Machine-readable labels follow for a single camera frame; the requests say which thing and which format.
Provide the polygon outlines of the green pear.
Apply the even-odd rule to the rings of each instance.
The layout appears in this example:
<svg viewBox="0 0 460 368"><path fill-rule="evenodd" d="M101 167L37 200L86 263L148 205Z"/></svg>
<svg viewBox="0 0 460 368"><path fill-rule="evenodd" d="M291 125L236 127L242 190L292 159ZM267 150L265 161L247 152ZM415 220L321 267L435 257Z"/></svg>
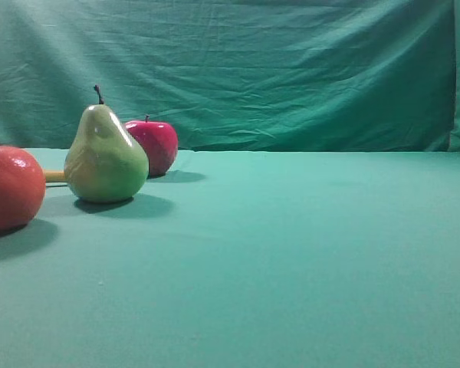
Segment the green pear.
<svg viewBox="0 0 460 368"><path fill-rule="evenodd" d="M98 102L86 107L64 161L64 177L73 194L85 202L110 204L131 199L149 173L144 149L105 104L99 85Z"/></svg>

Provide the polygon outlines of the green table cloth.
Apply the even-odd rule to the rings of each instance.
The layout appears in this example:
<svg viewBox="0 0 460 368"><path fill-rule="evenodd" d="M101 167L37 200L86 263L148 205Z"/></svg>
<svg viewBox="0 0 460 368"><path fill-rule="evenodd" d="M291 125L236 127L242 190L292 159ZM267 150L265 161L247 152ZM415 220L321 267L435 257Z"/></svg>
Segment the green table cloth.
<svg viewBox="0 0 460 368"><path fill-rule="evenodd" d="M0 367L460 367L460 153L179 153L0 237Z"/></svg>

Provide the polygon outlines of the red apple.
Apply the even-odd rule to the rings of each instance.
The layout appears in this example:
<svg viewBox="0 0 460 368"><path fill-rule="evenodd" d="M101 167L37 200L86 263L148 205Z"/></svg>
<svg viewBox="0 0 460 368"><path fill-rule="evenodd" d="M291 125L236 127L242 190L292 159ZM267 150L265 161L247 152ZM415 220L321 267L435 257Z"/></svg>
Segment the red apple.
<svg viewBox="0 0 460 368"><path fill-rule="evenodd" d="M148 157L148 177L164 176L178 153L179 141L175 129L166 122L151 120L149 115L144 120L131 120L124 126Z"/></svg>

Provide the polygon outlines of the green backdrop cloth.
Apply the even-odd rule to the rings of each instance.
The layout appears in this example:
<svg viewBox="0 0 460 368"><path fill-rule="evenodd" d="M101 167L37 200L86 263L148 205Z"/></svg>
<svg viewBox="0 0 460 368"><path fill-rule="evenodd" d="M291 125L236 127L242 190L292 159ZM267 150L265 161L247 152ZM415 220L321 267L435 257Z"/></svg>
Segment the green backdrop cloth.
<svg viewBox="0 0 460 368"><path fill-rule="evenodd" d="M460 151L460 1L0 1L0 143L94 85L189 150Z"/></svg>

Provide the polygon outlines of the yellow banana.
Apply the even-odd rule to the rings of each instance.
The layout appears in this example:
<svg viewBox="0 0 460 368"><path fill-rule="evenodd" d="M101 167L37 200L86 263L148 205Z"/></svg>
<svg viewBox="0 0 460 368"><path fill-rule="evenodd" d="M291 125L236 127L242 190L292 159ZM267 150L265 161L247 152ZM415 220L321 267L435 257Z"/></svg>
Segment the yellow banana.
<svg viewBox="0 0 460 368"><path fill-rule="evenodd" d="M45 170L44 177L46 182L66 182L63 171Z"/></svg>

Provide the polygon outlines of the orange fruit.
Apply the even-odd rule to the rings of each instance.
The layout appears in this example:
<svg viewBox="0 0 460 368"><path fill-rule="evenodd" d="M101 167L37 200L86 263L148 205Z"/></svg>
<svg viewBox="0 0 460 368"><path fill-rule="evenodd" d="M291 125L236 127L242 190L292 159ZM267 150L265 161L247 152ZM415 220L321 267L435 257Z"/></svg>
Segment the orange fruit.
<svg viewBox="0 0 460 368"><path fill-rule="evenodd" d="M24 149L0 146L0 232L27 225L45 194L38 161Z"/></svg>

